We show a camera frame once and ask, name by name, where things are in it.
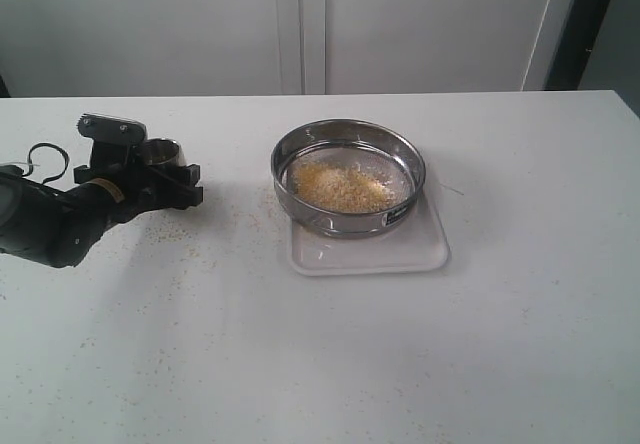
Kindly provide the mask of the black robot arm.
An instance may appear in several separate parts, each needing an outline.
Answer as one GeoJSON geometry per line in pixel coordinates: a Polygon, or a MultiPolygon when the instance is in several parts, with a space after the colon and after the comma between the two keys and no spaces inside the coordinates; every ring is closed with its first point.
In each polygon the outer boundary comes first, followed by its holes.
{"type": "Polygon", "coordinates": [[[75,267],[113,227],[141,214],[203,202],[201,169],[168,139],[94,141],[90,162],[61,191],[16,164],[1,167],[1,251],[52,268],[75,267]]]}

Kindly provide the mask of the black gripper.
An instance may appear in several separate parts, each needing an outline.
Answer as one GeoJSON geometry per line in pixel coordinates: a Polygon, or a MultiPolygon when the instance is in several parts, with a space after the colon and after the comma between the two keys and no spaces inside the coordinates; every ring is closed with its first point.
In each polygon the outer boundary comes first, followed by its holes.
{"type": "Polygon", "coordinates": [[[128,138],[93,138],[89,162],[73,170],[74,183],[88,206],[106,216],[108,224],[124,224],[158,210],[186,210],[204,199],[200,166],[148,165],[128,138]]]}

